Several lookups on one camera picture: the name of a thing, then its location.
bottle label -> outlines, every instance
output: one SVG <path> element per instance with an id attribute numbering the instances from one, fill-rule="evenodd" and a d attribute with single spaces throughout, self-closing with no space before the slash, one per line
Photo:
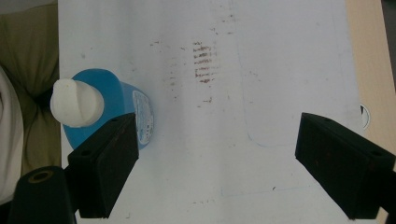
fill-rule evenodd
<path id="1" fill-rule="evenodd" d="M 134 108 L 136 112 L 137 138 L 141 145 L 149 142 L 154 125 L 154 117 L 149 98 L 140 91 L 133 91 Z"/>

person's leg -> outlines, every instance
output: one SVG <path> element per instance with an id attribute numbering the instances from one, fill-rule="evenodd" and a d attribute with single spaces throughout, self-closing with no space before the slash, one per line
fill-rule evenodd
<path id="1" fill-rule="evenodd" d="M 50 5 L 0 15 L 0 65 L 15 88 L 23 117 L 22 174 L 61 165 L 60 124 L 45 103 L 35 100 L 59 78 L 57 13 L 57 5 Z"/>

plastic bottle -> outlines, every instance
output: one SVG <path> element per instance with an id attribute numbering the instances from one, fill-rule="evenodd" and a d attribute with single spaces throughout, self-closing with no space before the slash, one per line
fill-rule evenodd
<path id="1" fill-rule="evenodd" d="M 58 80 L 50 108 L 63 124 L 73 149 L 108 120 L 126 113 L 136 113 L 139 149 L 146 146 L 152 135 L 154 120 L 147 95 L 104 69 L 88 69 L 72 79 Z"/>

white bottle cap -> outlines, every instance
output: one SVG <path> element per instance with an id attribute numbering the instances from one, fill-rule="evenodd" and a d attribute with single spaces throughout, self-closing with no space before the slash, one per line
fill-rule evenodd
<path id="1" fill-rule="evenodd" d="M 87 83 L 59 79 L 53 85 L 50 110 L 53 117 L 70 127 L 86 127 L 102 116 L 105 103 L 102 94 Z"/>

white table surface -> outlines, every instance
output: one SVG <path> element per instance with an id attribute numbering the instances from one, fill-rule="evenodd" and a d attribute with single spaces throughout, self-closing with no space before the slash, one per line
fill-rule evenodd
<path id="1" fill-rule="evenodd" d="M 351 222 L 294 156 L 302 112 L 362 133 L 343 0 L 68 0 L 59 24 L 61 77 L 108 69 L 155 113 L 110 219 L 78 223 Z"/>

